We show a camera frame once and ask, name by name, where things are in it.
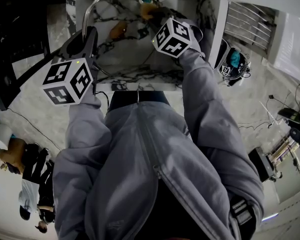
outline metal hose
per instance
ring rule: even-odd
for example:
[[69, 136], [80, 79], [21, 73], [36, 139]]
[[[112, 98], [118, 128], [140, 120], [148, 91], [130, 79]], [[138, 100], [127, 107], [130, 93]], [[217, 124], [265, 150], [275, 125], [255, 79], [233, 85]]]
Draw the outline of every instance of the metal hose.
[[100, 0], [94, 0], [92, 4], [86, 9], [84, 16], [83, 16], [83, 21], [82, 21], [82, 40], [84, 41], [87, 35], [87, 28], [88, 28], [88, 20], [90, 13], [94, 6], [99, 2]]

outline floor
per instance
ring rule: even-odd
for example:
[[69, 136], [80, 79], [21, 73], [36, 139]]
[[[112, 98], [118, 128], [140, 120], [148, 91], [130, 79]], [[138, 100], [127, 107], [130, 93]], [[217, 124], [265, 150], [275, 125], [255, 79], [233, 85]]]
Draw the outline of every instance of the floor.
[[[54, 51], [68, 39], [65, 4], [51, 5], [48, 10], [47, 21], [50, 49]], [[265, 152], [269, 152], [275, 143], [288, 131], [288, 127], [283, 120], [279, 120], [280, 117], [277, 117], [277, 112], [283, 105], [273, 99], [267, 102], [268, 95], [274, 95], [276, 99], [286, 103], [289, 107], [295, 107], [294, 93], [290, 93], [285, 86], [262, 66], [262, 58], [259, 55], [252, 51], [246, 51], [246, 53], [251, 61], [251, 77], [244, 79], [237, 86], [227, 87], [221, 82], [219, 87], [225, 101], [228, 103], [231, 114], [240, 126], [247, 152], [255, 147], [262, 147]], [[14, 63], [13, 68], [17, 78], [29, 67], [41, 60], [42, 57], [42, 55], [38, 55]], [[52, 156], [56, 156], [59, 150], [65, 147], [65, 132], [69, 116], [67, 107], [52, 106], [38, 88], [48, 69], [49, 66], [45, 66], [28, 80], [22, 86], [20, 94], [10, 105], [14, 112], [23, 115], [37, 129], [11, 110], [0, 112], [0, 122], [9, 125], [18, 138], [24, 139], [27, 143], [37, 142], [41, 147], [50, 149]], [[112, 93], [109, 92], [107, 94], [111, 99]], [[98, 95], [102, 102], [101, 110], [105, 115], [107, 110], [106, 97], [101, 93]], [[182, 93], [167, 91], [165, 95], [176, 112], [183, 115]], [[270, 121], [273, 123], [272, 126], [269, 126], [270, 121], [266, 107], [271, 114]], [[38, 218], [26, 224], [20, 219], [16, 207], [18, 207], [17, 201], [21, 177], [10, 175], [7, 172], [4, 173], [5, 176], [1, 174], [2, 171], [0, 171], [0, 177], [6, 178], [4, 182], [6, 187], [0, 188], [0, 196], [10, 197], [12, 195], [14, 200], [11, 202], [10, 198], [9, 200], [0, 199], [0, 229], [33, 239], [57, 239], [52, 225], [48, 228], [48, 234], [43, 235], [34, 228], [34, 225], [37, 223], [35, 219]], [[9, 219], [15, 218], [17, 222], [12, 225], [4, 223], [4, 217], [6, 216], [9, 216]]]

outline white cube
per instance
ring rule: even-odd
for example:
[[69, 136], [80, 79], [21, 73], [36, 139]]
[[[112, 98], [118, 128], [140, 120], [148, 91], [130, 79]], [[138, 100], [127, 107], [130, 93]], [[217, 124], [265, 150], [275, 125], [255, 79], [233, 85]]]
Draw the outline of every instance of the white cube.
[[152, 43], [158, 52], [178, 58], [192, 44], [190, 26], [169, 18]]
[[41, 86], [55, 106], [79, 104], [92, 83], [85, 58], [52, 64]]

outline fluorescent light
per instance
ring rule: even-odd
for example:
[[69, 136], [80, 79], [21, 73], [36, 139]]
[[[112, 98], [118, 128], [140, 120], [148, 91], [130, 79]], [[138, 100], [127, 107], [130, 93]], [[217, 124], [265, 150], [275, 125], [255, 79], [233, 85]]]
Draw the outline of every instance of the fluorescent light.
[[265, 217], [265, 218], [262, 219], [262, 221], [264, 222], [264, 221], [269, 220], [269, 219], [271, 219], [271, 218], [273, 218], [273, 217], [276, 217], [278, 214], [279, 214], [279, 213], [277, 212], [277, 213], [272, 214], [272, 215], [270, 215], [270, 216], [268, 216], [268, 217]]

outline gray tile floor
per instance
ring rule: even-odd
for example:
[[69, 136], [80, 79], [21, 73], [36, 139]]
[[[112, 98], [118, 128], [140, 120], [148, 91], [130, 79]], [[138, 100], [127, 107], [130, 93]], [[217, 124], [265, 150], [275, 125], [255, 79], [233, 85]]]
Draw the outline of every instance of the gray tile floor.
[[[50, 49], [54, 51], [68, 39], [65, 4], [49, 6], [47, 22]], [[288, 131], [288, 128], [280, 120], [274, 121], [273, 125], [268, 128], [269, 120], [266, 111], [268, 95], [273, 94], [276, 99], [282, 102], [286, 100], [288, 106], [295, 107], [294, 93], [289, 94], [288, 89], [262, 66], [262, 58], [259, 55], [249, 50], [246, 53], [249, 54], [252, 63], [251, 77], [233, 87], [227, 87], [223, 83], [219, 87], [225, 102], [228, 103], [230, 112], [241, 127], [242, 139], [247, 151], [261, 146], [265, 152], [269, 152], [273, 145]], [[17, 78], [42, 58], [43, 55], [38, 55], [14, 63], [13, 68]], [[0, 121], [9, 125], [17, 137], [28, 143], [37, 142], [40, 146], [50, 149], [52, 155], [56, 156], [59, 150], [65, 147], [65, 132], [69, 116], [67, 107], [52, 106], [39, 89], [48, 69], [49, 65], [46, 65], [30, 78], [10, 105], [12, 110], [26, 117], [46, 137], [24, 118], [10, 110], [0, 112]], [[111, 99], [113, 92], [107, 94]], [[171, 106], [183, 115], [182, 93], [166, 91], [165, 95]], [[98, 94], [98, 97], [102, 102], [101, 110], [105, 115], [107, 110], [106, 97], [101, 93]], [[274, 118], [277, 117], [277, 112], [281, 108], [282, 104], [278, 101], [269, 100], [267, 103], [267, 109]]]

